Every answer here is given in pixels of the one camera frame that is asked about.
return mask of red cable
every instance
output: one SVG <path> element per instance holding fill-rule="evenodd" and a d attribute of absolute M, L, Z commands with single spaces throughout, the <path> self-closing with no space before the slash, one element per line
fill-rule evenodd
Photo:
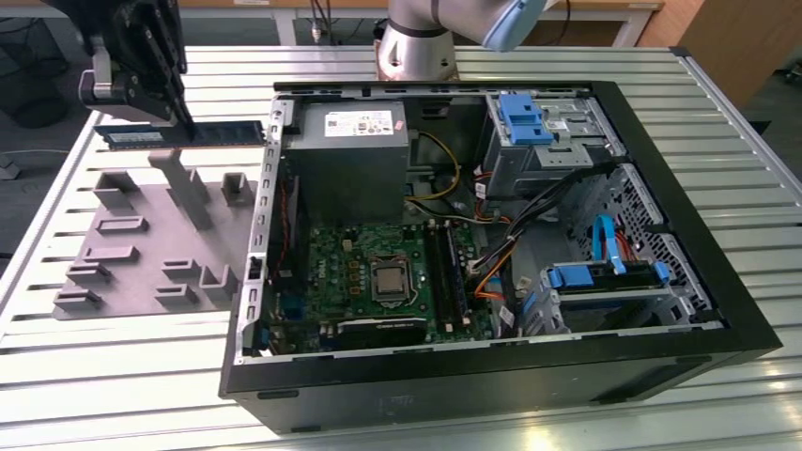
<path fill-rule="evenodd" d="M 280 248 L 280 256 L 278 257 L 276 269 L 274 270 L 274 278 L 278 276 L 280 264 L 284 262 L 287 257 L 287 250 L 290 249 L 290 221 L 287 219 L 287 182 L 282 182 L 280 186 L 280 224 L 283 231 L 284 243 Z"/>

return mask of barcode label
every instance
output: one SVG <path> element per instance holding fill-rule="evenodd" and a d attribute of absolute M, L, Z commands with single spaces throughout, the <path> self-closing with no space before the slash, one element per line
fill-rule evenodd
<path fill-rule="evenodd" d="M 476 183 L 476 197 L 482 200 L 486 198 L 486 187 L 483 183 Z"/>
<path fill-rule="evenodd" d="M 510 312 L 510 309 L 506 308 L 504 305 L 502 305 L 502 310 L 499 311 L 499 318 L 507 326 L 512 327 L 512 324 L 515 323 L 515 315 L 512 315 L 512 312 Z"/>

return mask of white sticker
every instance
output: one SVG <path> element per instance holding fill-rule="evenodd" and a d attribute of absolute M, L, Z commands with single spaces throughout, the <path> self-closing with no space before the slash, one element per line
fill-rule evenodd
<path fill-rule="evenodd" d="M 476 183 L 476 197 L 482 200 L 487 198 L 486 188 L 483 183 Z"/>
<path fill-rule="evenodd" d="M 551 129 L 551 130 L 567 130 L 567 124 L 563 120 L 547 120 L 546 121 L 546 126 Z"/>
<path fill-rule="evenodd" d="M 335 111 L 326 115 L 326 137 L 392 134 L 392 114 L 386 111 Z"/>
<path fill-rule="evenodd" d="M 515 324 L 515 315 L 506 308 L 506 305 L 502 305 L 502 310 L 499 310 L 499 318 L 507 326 L 512 327 L 512 324 Z"/>
<path fill-rule="evenodd" d="M 140 143 L 143 141 L 161 141 L 161 133 L 141 132 L 141 133 L 109 133 L 109 139 L 116 143 Z"/>
<path fill-rule="evenodd" d="M 661 7 L 659 3 L 630 3 L 629 8 L 631 9 L 658 9 Z"/>

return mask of metal table surface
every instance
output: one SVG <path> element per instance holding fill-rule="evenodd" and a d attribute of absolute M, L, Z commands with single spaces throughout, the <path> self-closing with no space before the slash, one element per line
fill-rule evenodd
<path fill-rule="evenodd" d="M 374 78 L 374 53 L 363 47 L 191 48 L 188 58 L 187 99 L 199 120 L 267 120 L 279 80 Z M 71 322 L 51 317 L 99 204 L 89 192 L 99 171 L 127 169 L 139 183 L 163 182 L 147 152 L 105 150 L 92 125 L 119 121 L 95 113 L 0 282 L 0 304 L 8 302 L 0 316 L 0 447 L 802 448 L 802 190 L 695 63 L 665 49 L 500 55 L 460 48 L 458 59 L 463 79 L 621 84 L 785 348 L 637 404 L 279 440 L 216 396 L 227 312 Z M 207 180 L 232 167 L 255 179 L 260 155 L 252 148 L 197 149 L 181 160 Z"/>

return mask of wall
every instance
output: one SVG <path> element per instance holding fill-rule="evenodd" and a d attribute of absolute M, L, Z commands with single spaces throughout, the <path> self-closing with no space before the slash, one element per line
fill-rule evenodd
<path fill-rule="evenodd" d="M 745 106 L 802 41 L 802 0 L 667 0 L 639 46 L 682 46 Z"/>

